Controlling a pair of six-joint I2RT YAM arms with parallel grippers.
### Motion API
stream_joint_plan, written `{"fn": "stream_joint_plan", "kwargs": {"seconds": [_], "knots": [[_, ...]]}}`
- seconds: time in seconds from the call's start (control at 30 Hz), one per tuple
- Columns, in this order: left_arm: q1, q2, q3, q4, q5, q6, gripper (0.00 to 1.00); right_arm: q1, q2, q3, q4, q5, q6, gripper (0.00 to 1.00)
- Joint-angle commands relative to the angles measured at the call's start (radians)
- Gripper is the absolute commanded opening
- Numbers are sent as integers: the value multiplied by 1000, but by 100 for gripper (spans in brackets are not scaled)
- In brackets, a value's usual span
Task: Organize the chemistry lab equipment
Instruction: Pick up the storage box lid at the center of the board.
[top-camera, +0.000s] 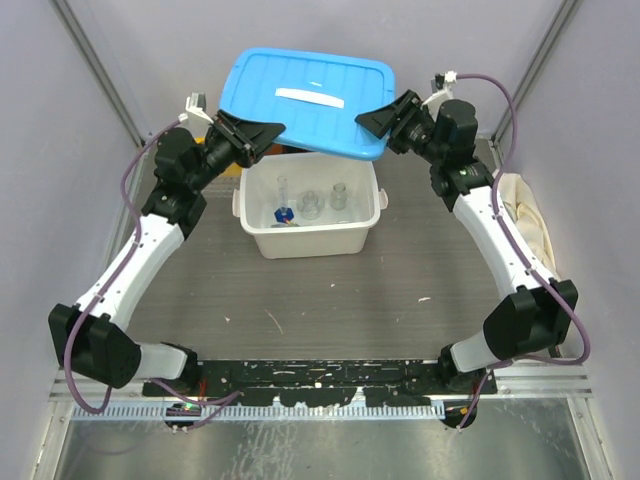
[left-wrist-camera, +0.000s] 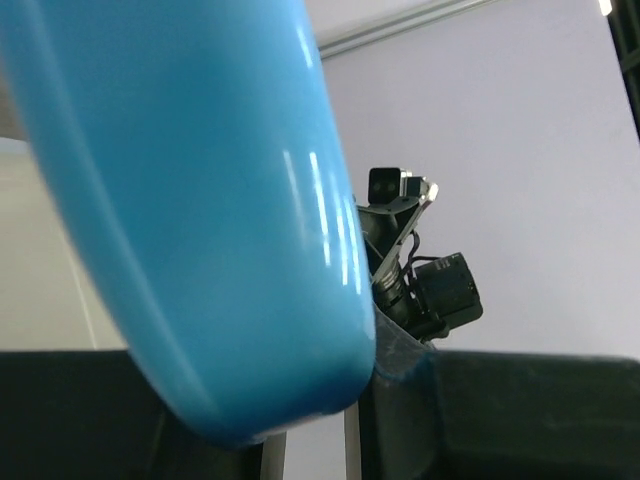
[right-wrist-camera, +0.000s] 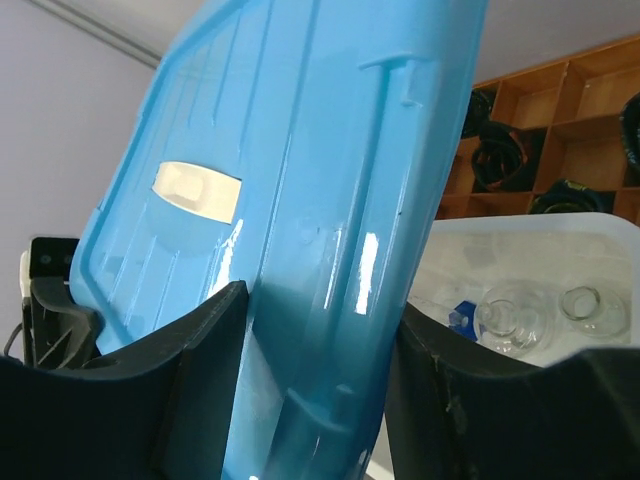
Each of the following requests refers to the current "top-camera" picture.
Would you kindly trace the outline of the blue plastic lid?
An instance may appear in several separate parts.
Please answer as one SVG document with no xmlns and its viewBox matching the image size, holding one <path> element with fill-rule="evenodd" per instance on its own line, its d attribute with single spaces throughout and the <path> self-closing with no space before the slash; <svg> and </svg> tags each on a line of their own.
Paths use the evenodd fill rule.
<svg viewBox="0 0 640 480">
<path fill-rule="evenodd" d="M 363 58 L 279 48 L 251 48 L 235 61 L 219 108 L 245 119 L 286 126 L 276 142 L 375 161 L 384 141 L 355 118 L 395 99 L 395 74 Z"/>
</svg>

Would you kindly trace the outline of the white plastic tub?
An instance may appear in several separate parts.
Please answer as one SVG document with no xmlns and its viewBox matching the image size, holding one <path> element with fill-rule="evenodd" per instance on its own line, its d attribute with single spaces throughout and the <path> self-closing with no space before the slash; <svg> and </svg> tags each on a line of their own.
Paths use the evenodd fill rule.
<svg viewBox="0 0 640 480">
<path fill-rule="evenodd" d="M 232 212 L 267 259 L 356 254 L 389 203 L 373 164 L 317 152 L 242 171 Z"/>
</svg>

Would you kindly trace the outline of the clear glass flask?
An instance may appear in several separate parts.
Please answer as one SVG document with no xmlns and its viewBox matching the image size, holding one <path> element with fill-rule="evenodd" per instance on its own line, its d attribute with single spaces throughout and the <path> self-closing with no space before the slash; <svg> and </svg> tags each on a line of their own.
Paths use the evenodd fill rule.
<svg viewBox="0 0 640 480">
<path fill-rule="evenodd" d="M 297 200 L 298 213 L 307 220 L 318 219 L 325 207 L 324 198 L 313 190 L 302 193 Z"/>
<path fill-rule="evenodd" d="M 341 211 L 346 208 L 348 201 L 347 187 L 344 182 L 339 182 L 333 185 L 333 189 L 330 195 L 330 206 L 333 210 Z"/>
</svg>

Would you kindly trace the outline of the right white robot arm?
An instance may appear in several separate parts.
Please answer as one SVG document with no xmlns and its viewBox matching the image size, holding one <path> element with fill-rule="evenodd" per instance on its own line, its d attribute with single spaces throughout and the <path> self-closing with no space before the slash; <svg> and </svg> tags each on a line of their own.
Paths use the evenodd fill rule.
<svg viewBox="0 0 640 480">
<path fill-rule="evenodd" d="M 429 163 L 432 189 L 475 241 L 498 289 L 500 302 L 481 330 L 441 350 L 442 388 L 462 393 L 486 367 L 561 345 L 577 289 L 536 258 L 494 191 L 490 170 L 475 155 L 475 107 L 447 98 L 432 115 L 408 90 L 355 121 L 394 153 L 413 152 Z"/>
</svg>

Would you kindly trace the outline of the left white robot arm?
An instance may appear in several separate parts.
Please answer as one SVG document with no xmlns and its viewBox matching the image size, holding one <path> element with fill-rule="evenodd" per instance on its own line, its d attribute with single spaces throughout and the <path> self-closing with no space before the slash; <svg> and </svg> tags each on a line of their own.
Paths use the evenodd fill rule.
<svg viewBox="0 0 640 480">
<path fill-rule="evenodd" d="M 142 344 L 126 333 L 143 293 L 185 242 L 207 205 L 204 189 L 229 166 L 249 168 L 285 131 L 282 123 L 240 119 L 220 110 L 203 141 L 183 126 L 156 140 L 156 184 L 134 213 L 135 227 L 113 263 L 73 305 L 49 315 L 65 375 L 79 374 L 119 389 L 133 379 L 160 378 L 178 396 L 200 384 L 197 355 L 171 343 Z"/>
</svg>

